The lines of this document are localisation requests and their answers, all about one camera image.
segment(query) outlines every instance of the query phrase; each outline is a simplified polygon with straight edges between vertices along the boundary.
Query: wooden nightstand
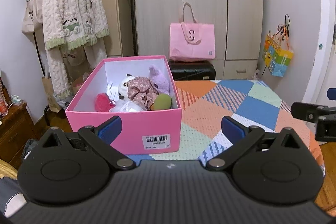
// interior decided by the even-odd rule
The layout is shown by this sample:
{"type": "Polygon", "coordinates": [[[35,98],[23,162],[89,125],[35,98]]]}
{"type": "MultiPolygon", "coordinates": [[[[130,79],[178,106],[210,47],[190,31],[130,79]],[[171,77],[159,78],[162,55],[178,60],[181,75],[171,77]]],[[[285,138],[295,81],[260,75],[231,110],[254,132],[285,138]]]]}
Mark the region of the wooden nightstand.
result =
{"type": "Polygon", "coordinates": [[[0,159],[18,169],[28,139],[39,139],[26,109],[27,103],[12,105],[0,125],[0,159]]]}

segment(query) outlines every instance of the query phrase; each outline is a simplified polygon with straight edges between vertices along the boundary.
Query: checkered bedspread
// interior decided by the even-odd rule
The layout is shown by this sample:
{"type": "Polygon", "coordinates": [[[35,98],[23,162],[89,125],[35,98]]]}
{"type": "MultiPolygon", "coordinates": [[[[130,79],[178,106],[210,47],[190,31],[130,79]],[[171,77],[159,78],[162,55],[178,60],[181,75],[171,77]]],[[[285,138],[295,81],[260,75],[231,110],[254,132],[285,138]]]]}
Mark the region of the checkered bedspread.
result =
{"type": "Polygon", "coordinates": [[[292,127],[321,166],[323,157],[313,134],[303,121],[294,119],[290,107],[263,81],[176,81],[182,113],[180,149],[173,153],[129,155],[142,159],[195,160],[203,164],[232,143],[221,131],[221,119],[228,115],[245,126],[257,125],[266,132],[292,127]]]}

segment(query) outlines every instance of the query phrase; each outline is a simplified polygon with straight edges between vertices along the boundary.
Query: pink tote bag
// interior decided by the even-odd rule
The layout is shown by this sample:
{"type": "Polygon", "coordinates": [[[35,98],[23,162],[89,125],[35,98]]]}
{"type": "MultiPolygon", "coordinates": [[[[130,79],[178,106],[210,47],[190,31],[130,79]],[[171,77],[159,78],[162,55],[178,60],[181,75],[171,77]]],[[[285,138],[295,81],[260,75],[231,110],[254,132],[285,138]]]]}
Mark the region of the pink tote bag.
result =
{"type": "Polygon", "coordinates": [[[198,23],[188,2],[183,4],[179,23],[170,24],[169,56],[174,61],[194,62],[215,59],[215,28],[198,23]],[[189,6],[194,23],[183,22],[184,7],[189,6]]]}

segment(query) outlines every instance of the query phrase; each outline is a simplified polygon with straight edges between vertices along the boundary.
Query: blue gripper pad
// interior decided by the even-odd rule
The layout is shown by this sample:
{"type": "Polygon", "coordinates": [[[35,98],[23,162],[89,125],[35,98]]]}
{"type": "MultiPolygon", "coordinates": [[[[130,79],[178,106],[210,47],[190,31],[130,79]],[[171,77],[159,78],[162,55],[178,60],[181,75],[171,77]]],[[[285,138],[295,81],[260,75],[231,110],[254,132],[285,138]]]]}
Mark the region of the blue gripper pad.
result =
{"type": "Polygon", "coordinates": [[[111,144],[121,133],[122,122],[119,116],[113,116],[94,129],[95,134],[105,143],[111,144]]]}
{"type": "Polygon", "coordinates": [[[221,123],[222,133],[232,144],[235,144],[248,134],[248,128],[232,119],[230,116],[224,116],[221,123]]]}
{"type": "Polygon", "coordinates": [[[328,97],[329,100],[336,101],[336,88],[328,89],[327,97],[328,97]]]}

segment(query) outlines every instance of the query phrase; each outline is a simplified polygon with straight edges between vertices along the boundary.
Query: red yarn ball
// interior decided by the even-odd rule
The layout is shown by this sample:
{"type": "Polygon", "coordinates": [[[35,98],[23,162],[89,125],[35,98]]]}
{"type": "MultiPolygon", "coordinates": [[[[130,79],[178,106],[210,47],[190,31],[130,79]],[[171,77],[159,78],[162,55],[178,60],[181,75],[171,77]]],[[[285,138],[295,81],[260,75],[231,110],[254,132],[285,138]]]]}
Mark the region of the red yarn ball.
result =
{"type": "Polygon", "coordinates": [[[99,93],[94,101],[94,108],[97,112],[109,112],[115,106],[106,93],[99,93]]]}

